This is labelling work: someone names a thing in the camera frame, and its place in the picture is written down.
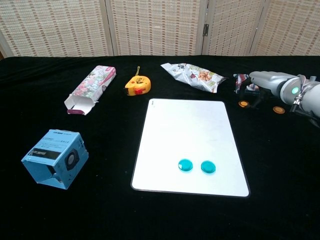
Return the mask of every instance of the light blue cardboard box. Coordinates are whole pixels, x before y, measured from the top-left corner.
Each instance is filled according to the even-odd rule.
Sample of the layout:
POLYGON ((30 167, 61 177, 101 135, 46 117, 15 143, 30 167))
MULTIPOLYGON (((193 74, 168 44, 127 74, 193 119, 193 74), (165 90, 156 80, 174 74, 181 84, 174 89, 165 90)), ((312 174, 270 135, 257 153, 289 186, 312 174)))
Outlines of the light blue cardboard box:
POLYGON ((68 189, 88 157, 79 132, 51 129, 21 161, 38 184, 68 189))

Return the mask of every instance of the snack bag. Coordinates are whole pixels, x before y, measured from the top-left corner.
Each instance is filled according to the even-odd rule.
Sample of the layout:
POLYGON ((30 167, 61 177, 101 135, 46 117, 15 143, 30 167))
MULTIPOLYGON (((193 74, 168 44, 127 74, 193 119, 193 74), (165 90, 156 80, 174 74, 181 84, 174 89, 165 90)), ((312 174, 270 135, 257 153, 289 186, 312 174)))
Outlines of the snack bag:
MULTIPOLYGON (((233 74, 233 76, 235 77, 235 93, 239 94, 239 90, 241 87, 241 84, 244 80, 246 80, 249 75, 248 74, 233 74)), ((249 86, 246 86, 245 94, 251 94, 251 95, 258 95, 260 93, 259 91, 259 87, 257 85, 255 85, 254 83, 250 84, 249 86)))
POLYGON ((216 93, 218 85, 226 79, 226 77, 220 76, 207 69, 187 63, 165 63, 162 64, 161 67, 174 77, 175 80, 211 93, 216 93))

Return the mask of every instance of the woven room divider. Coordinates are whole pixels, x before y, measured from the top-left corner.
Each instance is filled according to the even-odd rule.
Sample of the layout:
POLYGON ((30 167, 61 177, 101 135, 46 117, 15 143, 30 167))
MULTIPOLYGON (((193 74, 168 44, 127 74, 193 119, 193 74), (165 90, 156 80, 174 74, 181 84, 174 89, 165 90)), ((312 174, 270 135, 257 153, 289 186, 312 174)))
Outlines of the woven room divider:
POLYGON ((320 55, 320 0, 1 0, 10 56, 320 55))
POLYGON ((202 54, 249 54, 265 0, 210 0, 202 54))
POLYGON ((1 32, 5 57, 113 55, 104 0, 1 0, 1 32))
POLYGON ((119 55, 199 55, 206 0, 106 0, 119 55))
POLYGON ((253 55, 320 55, 320 1, 270 0, 253 55))

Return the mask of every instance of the yellow tape measure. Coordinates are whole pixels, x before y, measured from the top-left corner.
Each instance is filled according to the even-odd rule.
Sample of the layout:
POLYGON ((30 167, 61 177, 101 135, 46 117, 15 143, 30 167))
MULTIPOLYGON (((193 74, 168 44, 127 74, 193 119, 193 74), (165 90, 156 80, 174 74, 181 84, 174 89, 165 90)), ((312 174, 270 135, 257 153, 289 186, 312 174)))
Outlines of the yellow tape measure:
POLYGON ((125 92, 129 96, 146 94, 151 89, 151 81, 146 76, 139 76, 140 66, 136 70, 136 74, 124 86, 125 92))

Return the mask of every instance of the blue disc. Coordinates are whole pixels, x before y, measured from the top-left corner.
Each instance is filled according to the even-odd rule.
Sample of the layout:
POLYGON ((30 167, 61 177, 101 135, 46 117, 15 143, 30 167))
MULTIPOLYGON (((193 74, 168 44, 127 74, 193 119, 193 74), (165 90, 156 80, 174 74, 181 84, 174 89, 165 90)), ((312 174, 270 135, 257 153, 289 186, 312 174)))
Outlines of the blue disc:
POLYGON ((178 167, 184 171, 190 171, 193 168, 192 162, 189 159, 182 159, 178 163, 178 167))
POLYGON ((212 174, 216 171, 216 166, 211 161, 204 161, 201 163, 201 170, 206 174, 212 174))

